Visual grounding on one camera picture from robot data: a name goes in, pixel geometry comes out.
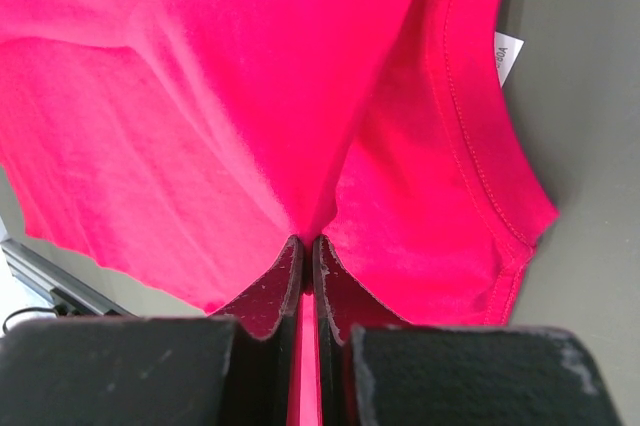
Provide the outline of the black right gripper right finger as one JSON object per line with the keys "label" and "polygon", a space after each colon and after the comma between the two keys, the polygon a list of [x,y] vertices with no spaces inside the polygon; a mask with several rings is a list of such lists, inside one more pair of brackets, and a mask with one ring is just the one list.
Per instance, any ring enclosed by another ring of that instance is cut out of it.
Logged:
{"label": "black right gripper right finger", "polygon": [[617,425],[600,371],[570,332],[424,327],[401,319],[341,263],[312,252],[326,425]]}

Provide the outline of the pink red t shirt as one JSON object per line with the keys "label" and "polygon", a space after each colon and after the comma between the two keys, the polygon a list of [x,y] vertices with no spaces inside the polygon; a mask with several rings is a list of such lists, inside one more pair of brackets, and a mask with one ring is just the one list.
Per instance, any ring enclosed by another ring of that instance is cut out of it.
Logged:
{"label": "pink red t shirt", "polygon": [[415,324],[502,325],[557,213],[501,0],[1,0],[26,234],[204,312],[319,235]]}

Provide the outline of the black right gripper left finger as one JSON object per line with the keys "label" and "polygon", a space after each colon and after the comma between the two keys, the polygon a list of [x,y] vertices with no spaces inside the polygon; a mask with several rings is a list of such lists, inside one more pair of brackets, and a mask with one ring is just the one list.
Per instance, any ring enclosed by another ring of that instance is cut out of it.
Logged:
{"label": "black right gripper left finger", "polygon": [[292,425],[304,251],[204,318],[32,320],[1,342],[5,425]]}

